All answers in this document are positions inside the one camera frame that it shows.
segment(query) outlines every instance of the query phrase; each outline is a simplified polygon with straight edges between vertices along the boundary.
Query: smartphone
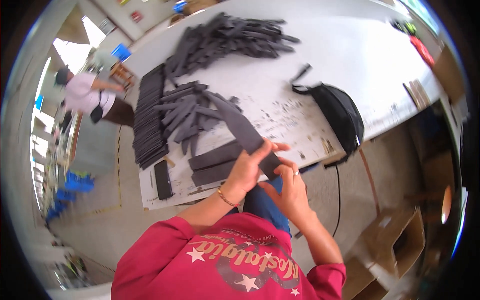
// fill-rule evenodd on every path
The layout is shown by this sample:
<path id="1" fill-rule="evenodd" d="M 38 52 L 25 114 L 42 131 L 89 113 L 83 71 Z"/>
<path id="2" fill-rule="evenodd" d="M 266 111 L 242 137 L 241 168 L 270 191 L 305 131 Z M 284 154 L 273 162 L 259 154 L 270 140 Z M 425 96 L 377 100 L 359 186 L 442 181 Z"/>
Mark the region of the smartphone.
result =
<path id="1" fill-rule="evenodd" d="M 168 174 L 167 161 L 163 160 L 155 165 L 155 180 L 158 198 L 165 200 L 173 196 L 172 185 L 170 184 L 170 175 Z"/>

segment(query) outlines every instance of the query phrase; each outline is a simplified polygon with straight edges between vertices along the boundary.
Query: brown pants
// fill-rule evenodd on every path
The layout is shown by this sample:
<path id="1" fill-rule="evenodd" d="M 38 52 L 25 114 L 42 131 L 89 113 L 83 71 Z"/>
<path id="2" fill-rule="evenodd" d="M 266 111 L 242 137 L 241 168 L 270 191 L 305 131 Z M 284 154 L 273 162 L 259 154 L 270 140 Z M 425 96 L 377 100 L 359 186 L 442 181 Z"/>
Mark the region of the brown pants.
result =
<path id="1" fill-rule="evenodd" d="M 135 113 L 130 104 L 117 97 L 115 102 L 113 102 L 112 108 L 102 120 L 118 125 L 127 125 L 133 128 Z"/>

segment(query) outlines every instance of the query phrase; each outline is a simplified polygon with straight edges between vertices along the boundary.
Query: pink shirt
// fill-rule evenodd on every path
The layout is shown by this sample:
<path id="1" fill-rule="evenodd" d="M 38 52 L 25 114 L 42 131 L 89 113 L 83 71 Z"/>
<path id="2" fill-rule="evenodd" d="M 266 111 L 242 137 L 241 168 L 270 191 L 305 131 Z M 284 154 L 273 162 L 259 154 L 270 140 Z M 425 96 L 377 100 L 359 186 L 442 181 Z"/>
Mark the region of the pink shirt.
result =
<path id="1" fill-rule="evenodd" d="M 96 74 L 80 73 L 75 75 L 65 86 L 65 107 L 73 112 L 83 112 L 90 115 L 98 106 L 103 108 L 103 117 L 112 108 L 116 95 L 109 91 L 102 92 L 102 101 L 99 101 L 100 91 L 92 90 Z"/>
<path id="2" fill-rule="evenodd" d="M 201 235 L 174 217 L 153 224 L 120 259 L 112 299 L 340 300 L 344 264 L 305 276 L 291 258 L 290 235 L 241 213 Z"/>

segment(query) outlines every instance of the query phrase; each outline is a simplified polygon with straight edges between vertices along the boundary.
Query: waist bag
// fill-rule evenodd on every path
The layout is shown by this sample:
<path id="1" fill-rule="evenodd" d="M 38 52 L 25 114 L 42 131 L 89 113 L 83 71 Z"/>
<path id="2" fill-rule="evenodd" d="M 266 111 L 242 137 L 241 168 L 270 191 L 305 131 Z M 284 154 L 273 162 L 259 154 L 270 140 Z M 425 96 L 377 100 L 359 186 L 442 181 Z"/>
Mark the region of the waist bag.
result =
<path id="1" fill-rule="evenodd" d="M 102 91 L 98 92 L 98 105 L 94 108 L 90 114 L 90 119 L 92 119 L 93 124 L 97 124 L 103 118 L 103 107 L 100 105 L 102 102 Z"/>
<path id="2" fill-rule="evenodd" d="M 310 68 L 309 64 L 306 65 L 297 76 L 290 80 L 290 83 L 292 83 L 292 90 L 295 93 L 313 97 L 330 123 L 343 150 L 347 153 L 341 160 L 325 165 L 325 168 L 329 168 L 346 162 L 350 155 L 358 149 L 363 141 L 363 120 L 352 98 L 344 91 L 326 84 L 316 87 L 294 84 Z"/>

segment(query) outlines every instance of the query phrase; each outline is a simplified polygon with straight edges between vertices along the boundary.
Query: bracelet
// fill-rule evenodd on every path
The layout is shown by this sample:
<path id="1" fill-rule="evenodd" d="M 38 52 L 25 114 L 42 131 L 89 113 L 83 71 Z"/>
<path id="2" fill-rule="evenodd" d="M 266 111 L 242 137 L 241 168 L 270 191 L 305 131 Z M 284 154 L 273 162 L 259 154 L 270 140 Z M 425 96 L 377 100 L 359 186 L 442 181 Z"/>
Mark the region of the bracelet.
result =
<path id="1" fill-rule="evenodd" d="M 228 201 L 225 196 L 222 194 L 222 191 L 220 190 L 220 188 L 217 189 L 217 192 L 218 192 L 218 195 L 220 195 L 220 198 L 222 198 L 222 200 L 230 205 L 230 206 L 233 206 L 233 207 L 238 207 L 239 205 L 238 204 L 233 204 L 232 202 Z"/>

